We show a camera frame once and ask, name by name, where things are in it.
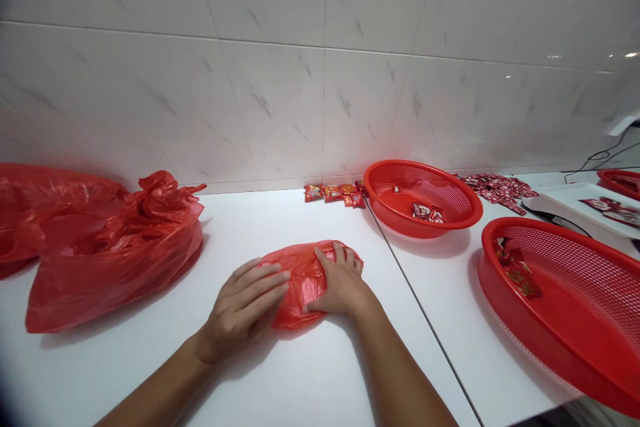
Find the red mesh basket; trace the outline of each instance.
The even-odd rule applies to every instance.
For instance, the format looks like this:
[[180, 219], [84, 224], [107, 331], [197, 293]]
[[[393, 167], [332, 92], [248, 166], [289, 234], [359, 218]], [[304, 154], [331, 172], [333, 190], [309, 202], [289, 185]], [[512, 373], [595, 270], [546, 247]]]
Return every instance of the red mesh basket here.
[[[493, 242], [523, 252], [542, 296], [527, 298]], [[521, 218], [489, 222], [478, 276], [495, 313], [544, 365], [608, 407], [640, 418], [640, 263], [562, 227]]]
[[[482, 203], [473, 190], [453, 175], [423, 163], [408, 160], [374, 163], [365, 172], [365, 186], [376, 217], [408, 237], [436, 238], [449, 230], [471, 227], [482, 216]], [[440, 207], [444, 223], [414, 218], [413, 202]]]
[[640, 192], [630, 188], [629, 183], [640, 186], [640, 173], [626, 170], [598, 170], [598, 185], [632, 199], [640, 200]]

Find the oval red basket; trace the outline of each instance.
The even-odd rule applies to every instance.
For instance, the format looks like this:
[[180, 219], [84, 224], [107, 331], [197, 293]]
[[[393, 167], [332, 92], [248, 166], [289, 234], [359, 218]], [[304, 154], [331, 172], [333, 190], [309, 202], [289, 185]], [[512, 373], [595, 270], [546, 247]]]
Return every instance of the oval red basket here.
[[[378, 219], [412, 238], [428, 239], [449, 230], [471, 227], [482, 217], [482, 203], [473, 190], [445, 171], [409, 160], [383, 160], [367, 168], [365, 186]], [[397, 186], [400, 193], [394, 192]], [[413, 202], [443, 210], [443, 224], [413, 217]]]
[[640, 192], [632, 190], [625, 182], [640, 185], [640, 173], [626, 170], [598, 170], [598, 185], [632, 199], [640, 200]]
[[[525, 297], [498, 261], [509, 238], [542, 291]], [[640, 263], [570, 230], [521, 218], [489, 222], [478, 276], [511, 333], [556, 375], [608, 407], [640, 418]]]

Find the left hand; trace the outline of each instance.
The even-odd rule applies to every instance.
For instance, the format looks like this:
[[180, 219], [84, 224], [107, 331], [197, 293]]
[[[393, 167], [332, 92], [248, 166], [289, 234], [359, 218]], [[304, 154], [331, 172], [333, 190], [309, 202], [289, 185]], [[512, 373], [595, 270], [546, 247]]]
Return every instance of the left hand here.
[[218, 364], [269, 330], [291, 273], [280, 272], [280, 264], [256, 267], [260, 261], [250, 260], [235, 270], [220, 289], [209, 319], [195, 335], [196, 354], [203, 363]]

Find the crumpled plastic bag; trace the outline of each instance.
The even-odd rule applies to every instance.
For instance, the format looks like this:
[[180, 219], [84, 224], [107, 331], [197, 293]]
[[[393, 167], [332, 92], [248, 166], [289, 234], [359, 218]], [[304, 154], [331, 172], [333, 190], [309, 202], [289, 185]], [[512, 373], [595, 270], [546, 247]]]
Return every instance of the crumpled plastic bag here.
[[205, 188], [178, 188], [173, 176], [157, 171], [140, 179], [142, 191], [91, 235], [72, 244], [49, 243], [41, 227], [61, 214], [34, 214], [20, 235], [41, 250], [27, 308], [27, 331], [60, 332], [173, 285], [199, 257], [203, 206], [193, 194]]
[[[0, 163], [0, 279], [31, 263], [37, 253], [16, 238], [17, 227], [31, 210], [74, 207], [83, 216], [107, 218], [124, 205], [129, 192], [119, 183], [96, 175], [71, 170]], [[73, 234], [82, 223], [78, 216], [63, 220], [60, 216], [51, 227], [63, 234]]]
[[327, 277], [320, 261], [313, 251], [318, 247], [330, 259], [335, 260], [333, 240], [323, 240], [313, 244], [298, 244], [271, 252], [263, 257], [260, 266], [280, 264], [281, 270], [291, 272], [289, 290], [273, 320], [272, 327], [279, 330], [297, 330], [314, 324], [327, 312], [303, 313], [303, 307], [320, 298], [327, 291]]

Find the right hand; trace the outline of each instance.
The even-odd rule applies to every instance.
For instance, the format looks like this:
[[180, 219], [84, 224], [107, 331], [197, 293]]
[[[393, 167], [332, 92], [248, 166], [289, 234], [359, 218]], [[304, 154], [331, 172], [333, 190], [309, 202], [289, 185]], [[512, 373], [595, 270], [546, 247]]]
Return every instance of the right hand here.
[[362, 280], [362, 262], [355, 258], [355, 252], [343, 249], [338, 242], [333, 242], [335, 263], [319, 248], [315, 256], [320, 261], [327, 276], [327, 291], [317, 300], [305, 306], [306, 312], [335, 312], [355, 315], [360, 309], [366, 309], [376, 297], [369, 286]]

